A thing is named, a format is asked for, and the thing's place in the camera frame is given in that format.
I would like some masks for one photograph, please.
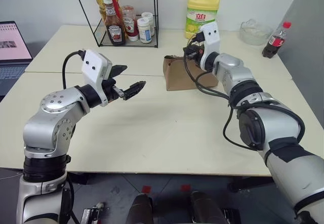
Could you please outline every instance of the floor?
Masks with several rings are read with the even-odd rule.
[[[0,168],[0,223],[15,223],[19,175]],[[205,175],[96,174],[87,185],[74,184],[73,209],[80,219],[84,208],[105,202],[102,224],[122,224],[134,198],[149,192],[155,224],[188,223],[188,196],[199,190],[217,200],[220,207],[238,209],[242,224],[294,223],[293,211],[274,184],[231,193],[227,190],[231,180]]]

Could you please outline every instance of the coca-cola bottle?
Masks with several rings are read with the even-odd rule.
[[[287,30],[290,28],[291,24],[291,22],[284,22],[282,26],[279,26],[278,29],[272,34],[268,44],[262,51],[263,57],[272,58],[275,54],[277,54],[278,50],[286,39]]]

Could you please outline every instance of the white table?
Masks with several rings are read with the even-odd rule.
[[[241,58],[255,78],[292,79],[278,55],[272,59],[261,55],[263,46],[250,46],[238,38],[238,32],[220,31],[220,51]],[[27,72],[61,72],[64,58],[80,49],[94,49],[112,61],[114,65],[127,65],[126,75],[163,76],[165,55],[183,56],[187,44],[183,30],[159,31],[159,47],[97,47],[88,26],[64,25],[45,45],[27,67]],[[72,57],[66,72],[81,73],[81,60]]]
[[[68,86],[84,84],[81,74],[66,77]],[[139,95],[98,106],[77,124],[68,152],[69,171],[270,175],[259,154],[223,138],[229,113],[225,100],[196,89],[168,92],[160,76],[121,75],[116,80],[124,89],[139,80],[147,84]],[[303,118],[306,134],[301,145],[324,157],[323,129],[294,82],[267,78],[258,82]],[[43,96],[61,88],[59,73],[24,73],[3,99],[0,167],[22,168],[24,124]],[[242,144],[235,117],[227,132]]]

